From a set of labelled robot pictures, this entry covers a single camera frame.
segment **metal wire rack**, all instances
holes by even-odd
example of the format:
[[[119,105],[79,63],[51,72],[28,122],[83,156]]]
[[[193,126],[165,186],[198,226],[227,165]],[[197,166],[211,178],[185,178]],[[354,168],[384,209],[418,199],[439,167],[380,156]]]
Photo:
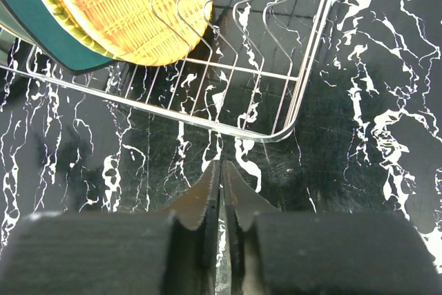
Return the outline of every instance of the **metal wire rack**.
[[[170,66],[123,70],[118,63],[60,76],[39,72],[33,52],[26,71],[0,67],[245,140],[283,140],[294,129],[333,0],[209,2],[213,15],[201,43]]]

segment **wire dish rack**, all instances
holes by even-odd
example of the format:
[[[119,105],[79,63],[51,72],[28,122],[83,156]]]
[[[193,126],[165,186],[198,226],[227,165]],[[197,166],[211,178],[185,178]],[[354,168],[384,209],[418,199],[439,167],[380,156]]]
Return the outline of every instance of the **wire dish rack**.
[[[117,63],[74,77],[38,70],[35,47],[20,75],[58,84],[244,140],[276,142],[294,129],[333,0],[210,0],[209,27],[177,63]]]

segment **black marble surface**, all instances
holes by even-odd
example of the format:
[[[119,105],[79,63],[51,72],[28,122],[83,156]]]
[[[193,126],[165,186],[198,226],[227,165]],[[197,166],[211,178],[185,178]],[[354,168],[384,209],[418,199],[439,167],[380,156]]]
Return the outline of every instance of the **black marble surface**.
[[[274,144],[2,74],[1,246],[33,211],[160,209],[224,158],[282,210],[403,214],[442,273],[441,47],[439,0],[335,0],[295,133]]]

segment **woven bamboo plate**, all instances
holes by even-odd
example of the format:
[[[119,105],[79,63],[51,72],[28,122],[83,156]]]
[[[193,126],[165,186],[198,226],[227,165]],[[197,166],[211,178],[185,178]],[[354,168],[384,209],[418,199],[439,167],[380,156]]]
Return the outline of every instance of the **woven bamboo plate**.
[[[147,66],[185,57],[206,30],[204,16],[211,15],[211,2],[205,6],[209,0],[63,1],[88,35],[109,52]],[[198,34],[179,18],[178,11]]]
[[[110,57],[115,59],[112,53],[107,51],[103,46],[94,41],[94,39],[89,36],[81,26],[75,21],[74,17],[67,9],[63,0],[41,0],[45,7],[48,9],[49,13],[54,17],[58,24],[68,32],[77,41],[83,44],[85,47],[89,48],[96,53],[99,53],[105,57]]]

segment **yellow woven basket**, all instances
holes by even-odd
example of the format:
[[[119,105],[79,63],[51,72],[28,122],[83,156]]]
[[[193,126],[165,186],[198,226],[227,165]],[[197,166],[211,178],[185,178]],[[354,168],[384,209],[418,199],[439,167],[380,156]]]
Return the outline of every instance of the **yellow woven basket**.
[[[103,56],[116,58],[103,46],[93,40],[75,21],[63,0],[41,0],[58,24],[85,47]]]
[[[211,15],[211,2],[204,6],[208,0],[63,1],[88,35],[107,51],[148,66],[185,57],[206,30],[204,17]],[[178,11],[198,34],[179,18]]]

